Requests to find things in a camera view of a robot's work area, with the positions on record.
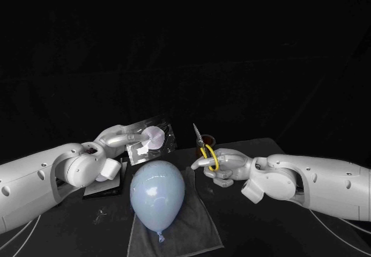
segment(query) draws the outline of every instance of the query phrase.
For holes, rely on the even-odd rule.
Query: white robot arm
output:
[[[113,179],[121,164],[112,158],[126,143],[147,139],[122,134],[115,125],[93,142],[67,143],[0,165],[0,234],[33,220],[97,175]],[[56,178],[64,182],[60,186]]]
[[[230,149],[217,149],[214,154],[219,171],[206,168],[214,165],[213,158],[199,158],[191,169],[204,167],[204,175],[220,187],[246,179],[240,193],[252,203],[259,202],[265,193],[333,217],[371,221],[369,169],[307,156],[274,154],[252,159]]]

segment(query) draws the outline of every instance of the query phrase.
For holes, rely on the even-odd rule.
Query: cable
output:
[[[38,219],[40,219],[40,216],[38,216],[38,218],[37,218],[37,221],[35,221],[35,224],[34,224],[34,226],[33,226],[33,229],[31,229],[31,232],[30,232],[30,234],[28,234],[28,237],[30,237],[30,235],[31,235],[31,233],[33,233],[33,231],[34,231],[35,225],[37,225],[37,223],[38,223]],[[15,254],[12,255],[12,257],[15,257],[15,255],[17,255],[17,253],[20,252],[22,246],[25,245],[25,242],[27,242],[27,240],[28,240],[28,237],[27,237],[24,243],[21,244],[21,247],[20,247],[20,249],[17,250]]]
[[[356,229],[359,229],[360,231],[363,231],[365,233],[367,233],[371,235],[371,232],[366,231],[365,229],[359,228],[356,225],[353,225],[349,221],[343,220],[341,218],[339,218],[344,223],[347,223],[350,226],[353,226]]]
[[[314,218],[318,220],[320,224],[324,226],[324,228],[330,231],[330,229],[326,227],[326,225],[323,224],[323,222],[320,221],[320,219],[317,218],[315,214],[313,213],[311,210],[308,210],[310,213],[314,215]],[[362,252],[363,254],[366,254],[367,256],[371,256],[369,253],[366,253],[365,251],[362,251],[360,249],[357,249],[354,246],[352,246],[331,231],[330,231],[331,235],[334,235],[337,237],[337,239],[344,242],[347,244],[347,246],[350,246],[352,248],[354,248],[359,252]]]
[[[12,236],[12,238],[7,241],[7,243],[0,247],[0,251],[5,248],[5,246],[9,244],[9,242],[15,239],[15,237],[20,235],[20,233],[24,231],[24,229],[28,227],[31,221],[27,223],[27,225],[21,228],[17,235]]]

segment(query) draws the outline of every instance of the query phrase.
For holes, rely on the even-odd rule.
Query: gray towel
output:
[[[206,207],[194,191],[194,172],[187,167],[180,173],[184,182],[183,204],[170,226],[161,232],[164,242],[158,242],[158,235],[134,216],[126,257],[186,257],[223,247]]]

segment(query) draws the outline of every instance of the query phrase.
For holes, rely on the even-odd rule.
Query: plastic bag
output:
[[[161,135],[158,134],[155,136],[155,138],[164,136],[162,144],[157,149],[151,149],[151,147],[148,147],[149,142],[135,142],[126,144],[125,148],[131,165],[135,165],[151,160],[152,158],[171,152],[175,149],[175,137],[173,135],[168,118],[162,114],[152,118],[144,119],[141,122],[123,126],[123,133],[141,134],[144,129],[151,126],[160,128],[160,130],[162,131]]]

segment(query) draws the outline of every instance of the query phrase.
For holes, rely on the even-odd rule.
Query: balloon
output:
[[[168,227],[183,203],[184,184],[175,166],[152,161],[136,170],[129,185],[129,201],[144,226],[157,233]]]

